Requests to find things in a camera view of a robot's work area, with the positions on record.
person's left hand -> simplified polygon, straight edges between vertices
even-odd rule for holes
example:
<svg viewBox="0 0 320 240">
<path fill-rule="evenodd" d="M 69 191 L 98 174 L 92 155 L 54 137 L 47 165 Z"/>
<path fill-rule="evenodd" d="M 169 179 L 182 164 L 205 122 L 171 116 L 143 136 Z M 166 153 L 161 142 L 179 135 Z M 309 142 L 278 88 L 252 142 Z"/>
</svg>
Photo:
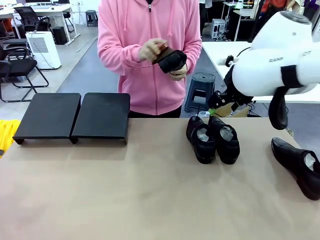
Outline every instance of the person's left hand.
<svg viewBox="0 0 320 240">
<path fill-rule="evenodd" d="M 187 71 L 188 68 L 185 64 L 181 69 L 169 72 L 169 75 L 174 81 L 180 81 L 181 79 L 184 79 L 186 77 Z"/>
</svg>

green object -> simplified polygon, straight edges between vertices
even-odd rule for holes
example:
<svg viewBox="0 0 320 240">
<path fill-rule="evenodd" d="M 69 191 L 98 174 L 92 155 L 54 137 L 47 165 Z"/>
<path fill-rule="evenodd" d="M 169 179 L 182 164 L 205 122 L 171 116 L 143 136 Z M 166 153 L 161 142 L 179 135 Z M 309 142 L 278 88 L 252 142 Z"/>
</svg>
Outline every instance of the green object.
<svg viewBox="0 0 320 240">
<path fill-rule="evenodd" d="M 217 111 L 214 108 L 209 108 L 210 116 L 213 116 Z"/>
</svg>

leather shoe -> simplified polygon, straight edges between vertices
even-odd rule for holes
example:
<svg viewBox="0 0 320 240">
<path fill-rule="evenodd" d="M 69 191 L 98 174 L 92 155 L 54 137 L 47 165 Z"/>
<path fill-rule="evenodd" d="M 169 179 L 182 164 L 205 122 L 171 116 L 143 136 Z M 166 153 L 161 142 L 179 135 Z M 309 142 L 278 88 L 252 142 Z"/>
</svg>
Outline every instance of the leather shoe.
<svg viewBox="0 0 320 240">
<path fill-rule="evenodd" d="M 216 150 L 221 161 L 229 165 L 234 164 L 240 154 L 236 130 L 215 116 L 210 117 L 209 127 L 216 140 Z"/>
<path fill-rule="evenodd" d="M 271 147 L 276 160 L 296 177 L 296 183 L 302 193 L 311 200 L 320 199 L 320 162 L 313 151 L 295 148 L 286 141 L 274 137 Z M 315 162 L 313 170 L 306 162 L 306 156 L 310 154 Z"/>
<path fill-rule="evenodd" d="M 186 137 L 191 143 L 196 159 L 202 164 L 210 164 L 216 154 L 216 140 L 210 128 L 198 116 L 189 119 Z"/>
</svg>

black platform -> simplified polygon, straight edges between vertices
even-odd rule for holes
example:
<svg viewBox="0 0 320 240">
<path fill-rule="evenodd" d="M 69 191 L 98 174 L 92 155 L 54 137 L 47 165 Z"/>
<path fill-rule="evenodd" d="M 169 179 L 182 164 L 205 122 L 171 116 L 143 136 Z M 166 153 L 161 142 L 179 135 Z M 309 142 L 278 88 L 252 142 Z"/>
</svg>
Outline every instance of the black platform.
<svg viewBox="0 0 320 240">
<path fill-rule="evenodd" d="M 13 139 L 70 139 L 80 110 L 79 93 L 38 93 L 27 108 Z"/>
<path fill-rule="evenodd" d="M 127 93 L 87 93 L 71 136 L 74 139 L 124 139 L 127 143 L 129 111 Z"/>
</svg>

white air purifier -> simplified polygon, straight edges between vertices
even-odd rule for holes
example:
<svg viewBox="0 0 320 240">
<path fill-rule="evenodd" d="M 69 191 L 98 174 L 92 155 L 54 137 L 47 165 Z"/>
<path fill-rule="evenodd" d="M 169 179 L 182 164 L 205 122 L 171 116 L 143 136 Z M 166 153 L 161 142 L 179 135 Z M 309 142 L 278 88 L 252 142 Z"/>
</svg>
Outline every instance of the white air purifier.
<svg viewBox="0 0 320 240">
<path fill-rule="evenodd" d="M 37 67 L 43 70 L 61 67 L 54 38 L 50 31 L 28 32 L 25 34 Z"/>
<path fill-rule="evenodd" d="M 210 35 L 212 39 L 217 39 L 225 31 L 226 22 L 223 19 L 212 19 Z"/>
</svg>

